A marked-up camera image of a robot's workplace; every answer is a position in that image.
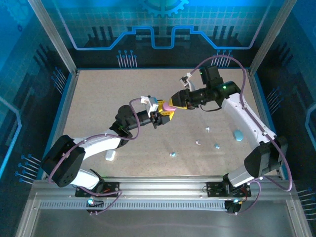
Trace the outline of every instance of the metal pole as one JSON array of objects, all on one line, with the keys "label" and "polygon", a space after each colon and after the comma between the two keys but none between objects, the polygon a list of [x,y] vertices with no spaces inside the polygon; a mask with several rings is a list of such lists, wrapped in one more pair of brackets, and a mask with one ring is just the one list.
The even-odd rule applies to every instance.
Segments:
[{"label": "metal pole", "polygon": [[284,25],[287,17],[289,16],[293,6],[297,0],[285,0],[281,9],[279,10],[274,22],[272,23],[265,39],[262,42],[256,56],[250,65],[250,75],[254,75],[258,70],[260,64],[268,53],[272,43],[275,41],[278,33]]},{"label": "metal pole", "polygon": [[73,59],[71,58],[71,55],[68,52],[63,40],[61,39],[54,23],[52,22],[48,12],[46,11],[43,3],[41,2],[41,0],[28,0],[28,2],[31,5],[35,15],[38,17],[51,42],[55,46],[67,69],[71,74],[74,75],[77,71],[77,67]]}]

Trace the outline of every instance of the pink object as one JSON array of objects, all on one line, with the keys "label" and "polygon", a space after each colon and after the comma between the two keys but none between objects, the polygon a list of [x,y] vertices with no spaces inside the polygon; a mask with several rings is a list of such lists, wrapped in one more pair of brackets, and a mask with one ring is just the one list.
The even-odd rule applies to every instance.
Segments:
[{"label": "pink object", "polygon": [[164,102],[164,103],[162,104],[162,109],[163,109],[164,111],[175,111],[175,110],[177,109],[177,107],[170,106],[170,105],[168,104],[168,102]]}]

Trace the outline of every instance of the metal frame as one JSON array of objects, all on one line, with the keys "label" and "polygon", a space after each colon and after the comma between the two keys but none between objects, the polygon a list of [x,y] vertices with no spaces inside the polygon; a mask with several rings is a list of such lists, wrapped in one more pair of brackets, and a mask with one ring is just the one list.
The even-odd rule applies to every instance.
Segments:
[{"label": "metal frame", "polygon": [[273,21],[265,39],[263,40],[256,56],[254,57],[250,65],[250,75],[254,75],[258,70],[260,64],[268,53],[272,43],[278,36],[282,26],[284,25],[287,17],[291,13],[297,0],[285,0],[282,7],[280,8],[275,20]]},{"label": "metal frame", "polygon": [[[113,209],[138,210],[204,210],[225,211],[224,201],[227,197],[207,197],[202,191],[206,182],[221,181],[221,176],[170,176],[170,177],[113,177],[105,181],[120,182],[121,198]],[[295,188],[291,193],[284,192],[268,180],[261,181],[260,200],[293,200]],[[254,200],[258,186],[250,185]],[[44,180],[34,182],[29,199],[16,234],[17,237],[31,236],[40,209],[85,210],[89,198],[75,197],[76,189],[71,185],[59,188]],[[114,197],[95,197],[103,201],[106,208]]]},{"label": "metal frame", "polygon": [[71,55],[69,54],[63,40],[61,39],[54,23],[52,22],[48,12],[46,11],[43,3],[41,2],[41,0],[28,0],[28,2],[31,5],[35,15],[38,17],[41,25],[45,29],[51,42],[55,46],[61,59],[68,68],[69,72],[71,74],[75,74],[77,71],[77,67],[73,59],[71,58]]},{"label": "metal frame", "polygon": [[[77,68],[43,4],[40,0],[28,1],[44,29],[46,30],[49,38],[56,47],[62,60],[66,64],[68,70],[73,75],[75,75]],[[264,59],[269,48],[271,47],[273,41],[275,40],[279,30],[285,23],[295,2],[296,0],[285,0],[250,68],[250,84],[258,106],[260,117],[265,124],[269,124],[268,118],[264,112],[263,102],[260,98],[257,84],[254,80],[254,74]],[[56,129],[55,132],[50,136],[50,140],[47,144],[48,149],[54,143],[56,138],[62,134],[77,80],[78,74],[75,75],[75,79],[72,80],[69,86],[69,91],[65,97],[61,115],[59,118],[56,118]],[[282,170],[280,170],[280,174],[281,177],[284,178]],[[190,207],[189,209],[200,208],[203,210],[213,210],[213,208],[207,208],[208,204],[215,202],[220,203],[221,201],[227,199],[226,197],[217,197],[216,199],[207,198],[207,194],[202,191],[202,188],[205,186],[205,182],[221,180],[222,177],[219,176],[114,177],[106,179],[106,181],[120,182],[120,189],[123,191],[123,195],[119,199],[118,205],[114,206],[116,209],[127,209],[126,205],[120,205],[120,203],[131,203],[131,201],[133,201],[133,203],[140,203],[140,205],[132,205],[132,208],[134,209],[140,208],[140,206],[142,207],[141,204],[146,204],[149,202],[165,204],[177,202],[184,204],[193,203],[193,207]],[[287,183],[287,181],[280,181],[279,179],[278,181],[284,184]],[[286,193],[266,180],[262,180],[261,184],[262,194],[260,196],[260,200],[286,200],[286,205],[289,211],[288,214],[292,221],[294,233],[296,236],[312,236],[300,201],[296,194],[295,187],[293,187],[293,191],[291,193]],[[251,190],[253,196],[252,198],[249,198],[249,200],[254,200],[254,194],[258,192],[258,188],[255,184],[251,184]],[[16,236],[31,236],[40,209],[86,209],[84,204],[86,203],[87,198],[74,197],[74,193],[75,189],[72,186],[67,186],[61,189],[55,185],[48,184],[47,181],[35,181],[25,206]],[[111,201],[113,201],[113,198],[106,197],[98,197],[97,199],[104,201],[104,204],[109,204]]]}]

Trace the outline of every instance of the white object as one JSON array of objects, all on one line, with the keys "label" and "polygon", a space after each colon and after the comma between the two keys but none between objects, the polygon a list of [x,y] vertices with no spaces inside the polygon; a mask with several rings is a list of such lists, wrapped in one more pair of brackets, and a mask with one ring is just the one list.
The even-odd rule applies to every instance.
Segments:
[{"label": "white object", "polygon": [[107,150],[105,153],[105,159],[108,161],[113,161],[116,151],[115,150]]},{"label": "white object", "polygon": [[[113,130],[107,130],[104,133],[104,137],[96,138],[86,143],[82,144],[80,147],[84,148],[85,155],[83,160],[88,157],[100,153],[106,150],[113,150],[119,146],[120,139],[113,137],[106,137],[105,134],[118,135]],[[80,141],[86,138],[75,138],[74,143],[79,143]],[[75,179],[71,182],[71,184],[77,186],[83,186],[87,189],[93,189],[99,182],[99,178],[91,172],[80,169]]]},{"label": "white object", "polygon": [[235,93],[233,95],[230,95],[228,99],[224,99],[222,108],[232,117],[237,126],[240,127],[240,130],[248,139],[251,149],[254,150],[256,147],[260,146],[261,142],[270,142],[270,140],[264,134],[268,134],[272,138],[274,138],[276,134],[265,126],[265,124],[258,118],[258,116],[253,112],[249,105],[247,106],[245,98],[243,98],[243,101],[245,103],[245,108],[248,109],[248,111],[265,129],[263,133],[256,125],[256,123],[251,119],[251,117],[247,114],[247,112],[242,109],[242,105],[239,99],[239,93]]},{"label": "white object", "polygon": [[150,118],[150,113],[158,109],[158,101],[155,97],[141,96],[140,103],[145,104],[145,108]]},{"label": "white object", "polygon": [[98,184],[98,182],[98,176],[83,169],[80,169],[77,176],[70,184],[82,186],[87,189],[93,189]]},{"label": "white object", "polygon": [[191,73],[186,73],[185,77],[187,77],[187,79],[185,81],[183,81],[181,78],[180,82],[185,88],[188,88],[190,91],[194,91],[196,89],[195,89],[193,82],[190,80],[191,76],[192,76]]},{"label": "white object", "polygon": [[[261,142],[270,142],[270,140],[265,136],[266,134],[272,138],[274,138],[276,134],[265,126],[265,124],[253,112],[250,106],[247,106],[247,102],[244,97],[243,101],[245,103],[244,107],[241,105],[239,93],[235,93],[230,95],[228,99],[224,99],[222,108],[233,118],[237,126],[240,127],[241,131],[247,137],[251,149],[254,150],[256,147],[260,146]],[[260,123],[260,125],[265,129],[264,132],[261,132],[260,128],[251,119],[244,108],[247,108],[254,118]],[[234,187],[237,187],[241,184],[249,182],[250,180],[254,179],[254,177],[248,173],[243,164],[236,170],[230,172],[228,174],[228,179]]]}]

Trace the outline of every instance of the cable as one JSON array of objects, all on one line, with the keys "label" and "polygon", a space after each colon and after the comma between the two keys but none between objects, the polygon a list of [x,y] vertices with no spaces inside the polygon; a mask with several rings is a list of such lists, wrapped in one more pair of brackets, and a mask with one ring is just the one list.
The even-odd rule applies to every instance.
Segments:
[{"label": "cable", "polygon": [[202,105],[200,106],[201,107],[201,110],[205,111],[205,112],[214,112],[214,111],[218,111],[220,110],[222,107],[218,107],[217,109],[214,109],[214,110],[205,110],[202,108]]},{"label": "cable", "polygon": [[[212,57],[208,57],[206,59],[204,59],[201,63],[199,63],[190,73],[191,75],[205,62],[209,61],[209,60],[212,60],[212,59],[215,59],[215,58],[228,58],[232,61],[234,61],[235,63],[238,64],[238,66],[242,69],[242,73],[243,73],[243,81],[242,81],[242,86],[241,86],[241,90],[240,90],[240,94],[239,94],[239,98],[240,98],[240,102],[241,102],[241,105],[243,106],[244,110],[246,111],[246,113],[250,116],[250,118],[253,120],[253,122],[259,127],[259,129],[261,130],[262,133],[265,132],[264,128],[261,126],[261,124],[256,120],[256,118],[251,114],[251,112],[248,110],[248,108],[245,105],[244,103],[244,100],[243,100],[243,91],[244,91],[244,88],[245,88],[245,85],[246,85],[246,69],[242,66],[242,64],[240,63],[240,61],[238,61],[237,59],[233,58],[233,57],[230,57],[228,55],[216,55],[216,56],[212,56]],[[289,187],[288,188],[285,188],[283,187],[282,185],[278,184],[276,181],[268,178],[267,176],[264,176],[265,178],[267,178],[268,180],[270,180],[271,182],[273,182],[274,184],[276,184],[278,187],[280,187],[281,189],[283,189],[284,191],[286,192],[289,192],[291,191],[292,189],[292,186],[293,186],[293,179],[292,179],[292,173],[291,173],[291,170],[290,170],[290,166],[288,165],[288,162],[285,158],[285,155],[284,153],[281,151],[281,149],[278,147],[278,145],[276,144],[276,142],[268,135],[266,134],[265,135],[269,140],[270,142],[274,145],[274,147],[276,148],[276,150],[279,152],[279,154],[281,155],[282,157],[282,160],[285,164],[285,167],[286,167],[286,170],[287,170],[287,173],[288,173],[288,179],[289,179]]]},{"label": "cable", "polygon": [[254,202],[246,209],[246,210],[243,210],[243,211],[240,211],[238,212],[237,214],[231,214],[231,215],[240,215],[240,214],[244,214],[245,212],[249,211],[251,208],[254,207],[254,205],[257,203],[258,199],[259,199],[259,196],[260,196],[260,193],[261,193],[261,184],[258,182],[258,181],[253,181],[252,183],[257,183],[258,186],[259,186],[259,191],[258,191],[258,195],[256,197],[256,199],[254,200]]},{"label": "cable", "polygon": [[114,201],[108,206],[106,207],[105,209],[103,209],[102,211],[95,211],[95,212],[90,212],[90,215],[98,215],[98,214],[101,214],[107,210],[110,209],[110,207],[112,207],[114,205],[114,203],[117,202],[117,200],[119,199],[119,197],[122,195],[122,190],[118,190],[118,191],[115,191],[115,192],[110,192],[110,193],[106,193],[106,194],[99,194],[99,193],[94,193],[92,191],[90,191],[89,189],[86,189],[85,187],[82,187],[82,186],[79,186],[79,188],[81,188],[82,190],[84,190],[86,193],[88,194],[91,194],[93,196],[96,196],[96,197],[104,197],[104,196],[108,196],[108,195],[112,195],[112,194],[118,194],[117,198],[114,199]]},{"label": "cable", "polygon": [[59,166],[61,165],[61,163],[66,159],[68,158],[68,156],[70,155],[70,153],[75,149],[77,148],[78,146],[81,146],[82,144],[84,144],[85,142],[89,141],[89,140],[92,140],[92,139],[95,139],[95,138],[99,138],[99,137],[113,137],[113,138],[119,138],[119,139],[122,139],[122,140],[127,140],[127,141],[132,141],[132,140],[136,140],[138,138],[138,135],[140,134],[140,121],[138,119],[138,116],[135,112],[135,109],[133,108],[132,106],[132,103],[135,102],[135,101],[140,101],[140,98],[137,98],[137,99],[133,99],[129,102],[129,106],[131,107],[132,109],[132,112],[136,118],[136,121],[137,121],[137,134],[135,137],[132,137],[132,138],[127,138],[127,137],[120,137],[120,136],[116,136],[116,135],[112,135],[112,134],[98,134],[98,135],[93,135],[91,137],[88,137],[86,138],[85,140],[82,140],[81,142],[78,142],[77,144],[75,144],[73,147],[71,147],[62,157],[61,159],[58,161],[58,163],[56,164],[56,166],[53,168],[52,172],[50,173],[49,177],[48,177],[48,182],[53,184],[54,182],[52,181],[52,177],[53,175],[55,174],[56,170],[59,168]]},{"label": "cable", "polygon": [[[49,183],[54,183],[52,181],[52,177],[53,175],[55,174],[56,170],[59,168],[59,166],[61,165],[61,163],[67,158],[69,157],[70,153],[75,149],[77,148],[78,146],[84,144],[85,142],[91,140],[91,139],[95,139],[95,138],[99,138],[99,137],[113,137],[113,138],[119,138],[119,139],[122,139],[122,140],[128,140],[128,141],[132,141],[132,140],[136,140],[140,134],[140,121],[138,119],[138,116],[136,114],[136,111],[134,109],[134,107],[132,106],[132,103],[135,102],[135,101],[140,101],[141,99],[140,98],[136,98],[136,99],[133,99],[129,102],[129,106],[131,107],[132,109],[132,112],[136,118],[136,121],[137,121],[137,134],[135,137],[132,137],[132,138],[127,138],[127,137],[120,137],[120,136],[116,136],[116,135],[112,135],[112,134],[98,134],[98,135],[93,135],[93,136],[90,136],[88,138],[86,138],[85,140],[82,140],[81,142],[75,144],[73,147],[71,147],[62,157],[61,159],[58,161],[58,163],[56,164],[56,166],[53,168],[52,172],[50,173],[49,177],[48,177],[48,182]],[[91,192],[90,190],[86,189],[85,187],[81,187],[79,186],[82,190],[84,190],[85,192],[91,194],[91,195],[94,195],[94,196],[108,196],[108,195],[111,195],[111,194],[118,194],[117,198],[107,207],[105,208],[104,210],[102,211],[99,211],[99,212],[95,212],[94,214],[95,215],[98,215],[98,214],[101,214],[102,212],[105,212],[107,211],[111,206],[114,205],[114,203],[116,203],[116,201],[119,199],[119,197],[122,195],[122,191],[119,190],[119,191],[115,191],[115,192],[111,192],[111,193],[106,193],[106,194],[98,194],[98,193],[94,193],[94,192]]]}]

